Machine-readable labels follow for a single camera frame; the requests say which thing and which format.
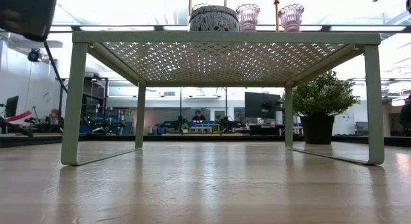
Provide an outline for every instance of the red object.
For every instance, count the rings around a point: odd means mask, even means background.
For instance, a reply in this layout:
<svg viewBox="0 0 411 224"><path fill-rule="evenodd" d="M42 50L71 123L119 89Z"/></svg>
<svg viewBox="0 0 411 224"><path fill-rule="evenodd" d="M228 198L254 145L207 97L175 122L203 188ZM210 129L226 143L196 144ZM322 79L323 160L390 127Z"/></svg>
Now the red object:
<svg viewBox="0 0 411 224"><path fill-rule="evenodd" d="M23 112L22 114L19 114L19 115L17 115L17 116L13 116L13 117L7 118L7 119L6 119L6 122L18 121L18 120L23 119L23 118L25 118L26 116L30 116L30 115L31 115L31 112L30 112L30 111L26 111L26 112Z"/></svg>

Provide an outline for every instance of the black plant pot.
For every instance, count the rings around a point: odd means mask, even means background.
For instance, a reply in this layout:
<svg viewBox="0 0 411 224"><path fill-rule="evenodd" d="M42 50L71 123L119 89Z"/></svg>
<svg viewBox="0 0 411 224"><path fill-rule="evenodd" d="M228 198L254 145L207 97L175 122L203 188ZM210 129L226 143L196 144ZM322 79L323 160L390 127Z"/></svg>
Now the black plant pot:
<svg viewBox="0 0 411 224"><path fill-rule="evenodd" d="M334 116L301 117L301 123L307 144L331 144Z"/></svg>

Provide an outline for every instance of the perforated tabletop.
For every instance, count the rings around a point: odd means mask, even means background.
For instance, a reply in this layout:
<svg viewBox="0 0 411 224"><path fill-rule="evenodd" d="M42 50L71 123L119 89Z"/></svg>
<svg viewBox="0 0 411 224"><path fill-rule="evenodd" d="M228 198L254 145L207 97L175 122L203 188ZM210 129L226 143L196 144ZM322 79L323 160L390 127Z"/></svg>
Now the perforated tabletop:
<svg viewBox="0 0 411 224"><path fill-rule="evenodd" d="M80 32L90 53L116 72L147 86L262 86L302 83L379 44L378 34Z"/></svg>

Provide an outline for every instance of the wooden floor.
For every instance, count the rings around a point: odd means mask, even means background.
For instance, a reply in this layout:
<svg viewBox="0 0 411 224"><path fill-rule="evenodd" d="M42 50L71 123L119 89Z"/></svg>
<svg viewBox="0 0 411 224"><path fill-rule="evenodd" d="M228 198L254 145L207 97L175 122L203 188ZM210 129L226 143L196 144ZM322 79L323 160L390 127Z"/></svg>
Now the wooden floor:
<svg viewBox="0 0 411 224"><path fill-rule="evenodd" d="M132 142L81 142L91 156ZM364 146L307 146L350 157ZM60 144L0 149L0 223L410 223L411 149L382 167L286 151L280 142L146 142L62 167Z"/></svg>

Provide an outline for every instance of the black cable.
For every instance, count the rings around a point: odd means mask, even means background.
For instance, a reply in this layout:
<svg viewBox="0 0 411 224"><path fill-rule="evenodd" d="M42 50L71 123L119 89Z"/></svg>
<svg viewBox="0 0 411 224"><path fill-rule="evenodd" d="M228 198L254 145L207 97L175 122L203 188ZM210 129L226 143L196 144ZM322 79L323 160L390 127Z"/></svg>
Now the black cable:
<svg viewBox="0 0 411 224"><path fill-rule="evenodd" d="M47 55L49 56L49 59L50 59L51 65L53 66L53 70L54 70L54 73L56 74L57 80L60 83L63 90L67 93L67 88L64 85L63 80L61 79L60 74L57 71L56 63L54 62L53 56L51 55L49 44L47 43L47 41L44 41L43 44L44 44L44 47L46 48ZM92 132L92 128L91 128L90 124L87 122L87 119L85 118L85 116L83 115L83 112L81 113L81 117L82 117L83 122L89 128L90 132Z"/></svg>

